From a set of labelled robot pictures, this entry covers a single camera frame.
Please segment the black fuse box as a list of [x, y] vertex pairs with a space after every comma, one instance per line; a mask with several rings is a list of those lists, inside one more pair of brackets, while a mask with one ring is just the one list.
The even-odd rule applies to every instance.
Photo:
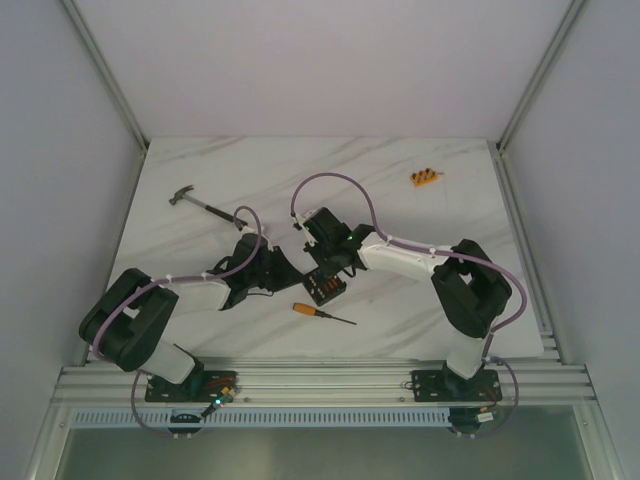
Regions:
[[338, 275], [328, 276], [319, 267], [306, 273], [302, 284], [318, 307], [336, 299], [347, 289], [347, 284]]

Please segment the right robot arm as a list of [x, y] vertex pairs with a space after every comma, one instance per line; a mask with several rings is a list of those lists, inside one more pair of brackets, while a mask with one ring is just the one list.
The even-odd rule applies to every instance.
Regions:
[[401, 246], [372, 225], [350, 229], [325, 207], [293, 218], [306, 237], [305, 251], [326, 276], [344, 272], [353, 277], [358, 270], [375, 270], [429, 281], [455, 330], [442, 367], [444, 390], [456, 399], [476, 390], [494, 337], [492, 324], [512, 296], [504, 275], [491, 267], [476, 242], [465, 239], [450, 250]]

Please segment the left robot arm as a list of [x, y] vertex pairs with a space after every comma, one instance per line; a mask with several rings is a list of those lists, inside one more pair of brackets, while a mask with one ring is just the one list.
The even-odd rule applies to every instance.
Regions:
[[171, 317], [230, 310], [254, 289], [274, 294], [303, 278], [280, 247], [245, 233], [232, 254], [200, 275], [155, 281], [137, 268], [125, 270], [86, 314], [79, 336], [95, 356], [124, 372], [165, 380], [180, 401], [192, 402], [204, 390], [202, 366], [189, 352], [162, 339]]

